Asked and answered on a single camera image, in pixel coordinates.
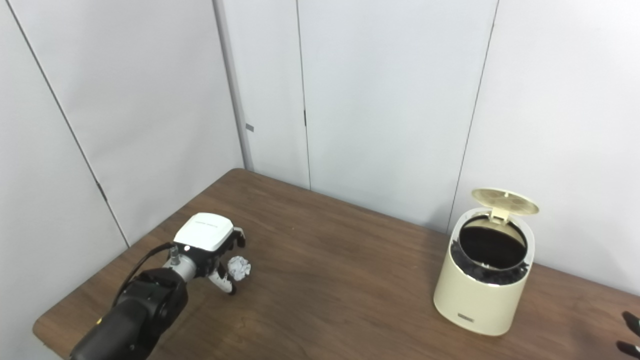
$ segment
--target cream trash can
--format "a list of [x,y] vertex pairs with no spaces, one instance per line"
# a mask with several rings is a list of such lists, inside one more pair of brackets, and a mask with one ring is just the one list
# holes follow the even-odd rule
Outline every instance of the cream trash can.
[[456,223],[433,302],[456,325],[498,336],[511,327],[535,250],[533,232],[513,215],[539,210],[506,190],[481,188],[472,195],[486,208],[471,209]]

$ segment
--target trash can lid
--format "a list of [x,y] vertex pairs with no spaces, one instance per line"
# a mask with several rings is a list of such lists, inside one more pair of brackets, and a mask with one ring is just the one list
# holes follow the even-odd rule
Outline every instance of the trash can lid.
[[508,216],[509,213],[516,215],[537,214],[540,209],[533,200],[523,195],[496,188],[478,188],[471,192],[471,195],[482,205],[493,208],[493,212]]

